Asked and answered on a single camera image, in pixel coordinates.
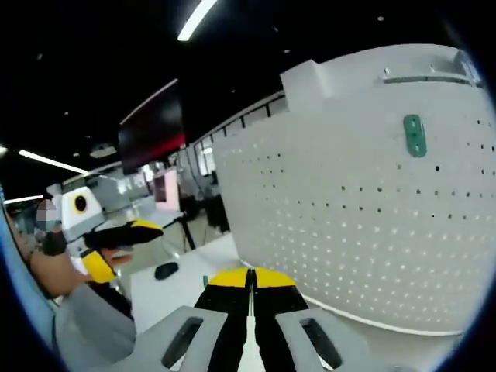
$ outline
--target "black mouse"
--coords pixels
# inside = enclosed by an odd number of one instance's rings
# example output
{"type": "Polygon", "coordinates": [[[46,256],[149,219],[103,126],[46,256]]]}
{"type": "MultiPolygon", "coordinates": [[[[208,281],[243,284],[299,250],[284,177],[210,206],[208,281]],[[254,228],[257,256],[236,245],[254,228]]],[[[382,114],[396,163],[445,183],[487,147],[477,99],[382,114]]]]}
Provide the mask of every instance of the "black mouse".
{"type": "Polygon", "coordinates": [[[179,270],[179,265],[177,265],[176,262],[164,263],[163,265],[157,266],[154,276],[158,281],[162,281],[163,279],[167,279],[177,270],[179,270]]]}

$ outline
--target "perforated surface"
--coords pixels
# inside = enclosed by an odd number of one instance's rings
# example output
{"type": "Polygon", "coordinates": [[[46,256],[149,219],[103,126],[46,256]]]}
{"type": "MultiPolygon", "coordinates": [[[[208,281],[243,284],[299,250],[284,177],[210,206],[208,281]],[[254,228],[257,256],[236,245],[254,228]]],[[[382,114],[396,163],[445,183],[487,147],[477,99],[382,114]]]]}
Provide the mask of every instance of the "perforated surface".
{"type": "Polygon", "coordinates": [[[282,113],[214,146],[242,260],[402,332],[463,330],[494,269],[496,139],[483,91],[392,84],[282,113]],[[427,154],[408,154],[420,115],[427,154]]]}

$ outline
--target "green clip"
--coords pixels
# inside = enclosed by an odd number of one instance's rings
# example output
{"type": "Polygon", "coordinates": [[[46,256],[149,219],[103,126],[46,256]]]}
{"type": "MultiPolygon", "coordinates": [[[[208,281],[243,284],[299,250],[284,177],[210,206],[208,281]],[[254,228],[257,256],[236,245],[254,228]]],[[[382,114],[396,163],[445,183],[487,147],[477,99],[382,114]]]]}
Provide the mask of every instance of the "green clip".
{"type": "Polygon", "coordinates": [[[413,157],[424,157],[427,153],[425,131],[422,119],[418,115],[406,115],[403,119],[406,134],[406,146],[413,157]]]}

